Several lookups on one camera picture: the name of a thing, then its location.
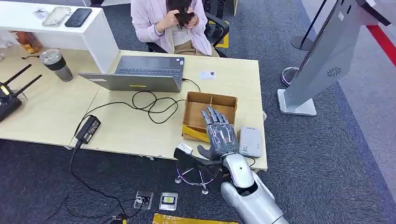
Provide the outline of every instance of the silver laptop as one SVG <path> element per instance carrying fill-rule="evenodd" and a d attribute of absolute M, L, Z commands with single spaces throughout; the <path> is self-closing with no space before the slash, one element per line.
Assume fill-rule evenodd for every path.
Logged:
<path fill-rule="evenodd" d="M 180 92 L 183 57 L 122 56 L 115 74 L 79 73 L 108 90 Z"/>

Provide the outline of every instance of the pink jacket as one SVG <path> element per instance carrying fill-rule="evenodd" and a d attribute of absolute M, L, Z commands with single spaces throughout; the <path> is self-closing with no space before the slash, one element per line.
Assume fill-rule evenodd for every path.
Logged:
<path fill-rule="evenodd" d="M 167 14 L 166 0 L 131 0 L 132 23 L 137 38 L 141 42 L 155 42 L 168 53 L 175 52 L 172 31 L 167 29 L 165 35 L 158 37 L 154 31 L 155 23 L 163 20 Z M 191 7 L 199 17 L 199 24 L 188 31 L 191 42 L 199 52 L 211 55 L 211 45 L 204 34 L 208 19 L 205 16 L 202 0 L 192 0 Z"/>

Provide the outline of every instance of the robot finger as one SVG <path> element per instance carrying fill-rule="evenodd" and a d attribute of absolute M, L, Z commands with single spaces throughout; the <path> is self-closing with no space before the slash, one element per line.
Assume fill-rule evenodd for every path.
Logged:
<path fill-rule="evenodd" d="M 208 114 L 203 110 L 201 110 L 201 114 L 202 114 L 202 117 L 204 117 L 206 125 L 211 125 L 212 121 L 210 120 Z"/>
<path fill-rule="evenodd" d="M 226 125 L 229 125 L 229 124 L 230 124 L 230 122 L 228 121 L 227 117 L 226 117 L 224 114 L 220 114 L 220 116 L 221 116 L 221 118 L 223 119 L 223 121 L 224 121 L 224 123 L 225 123 Z"/>
<path fill-rule="evenodd" d="M 218 119 L 218 117 L 217 117 L 217 115 L 216 115 L 214 109 L 211 108 L 211 107 L 209 107 L 209 106 L 207 106 L 206 108 L 207 108 L 208 111 L 209 111 L 209 115 L 211 116 L 213 123 L 218 123 L 218 122 L 219 122 L 219 119 Z"/>
<path fill-rule="evenodd" d="M 224 124 L 224 120 L 223 120 L 221 114 L 216 109 L 213 109 L 213 111 L 216 114 L 216 117 L 217 117 L 219 123 Z"/>

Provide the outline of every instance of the laptop keyboard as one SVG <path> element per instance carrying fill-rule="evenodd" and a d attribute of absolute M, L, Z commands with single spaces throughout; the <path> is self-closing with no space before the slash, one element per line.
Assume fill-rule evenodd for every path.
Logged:
<path fill-rule="evenodd" d="M 176 84 L 179 85 L 181 70 L 175 69 L 133 69 L 133 68 L 120 68 L 120 74 L 128 75 L 145 75 L 145 76 L 173 76 Z"/>

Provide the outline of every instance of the bracelet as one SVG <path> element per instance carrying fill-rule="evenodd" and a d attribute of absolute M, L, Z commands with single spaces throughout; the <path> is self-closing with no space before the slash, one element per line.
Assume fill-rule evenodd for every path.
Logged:
<path fill-rule="evenodd" d="M 194 26 L 196 27 L 199 24 L 199 17 L 197 15 L 195 15 L 197 17 L 197 21 L 195 22 Z"/>
<path fill-rule="evenodd" d="M 158 37 L 161 37 L 161 36 L 165 35 L 165 30 L 160 34 L 160 33 L 157 31 L 157 23 L 158 23 L 158 22 L 156 22 L 156 23 L 154 24 L 154 32 L 155 32 L 155 34 L 156 34 Z"/>

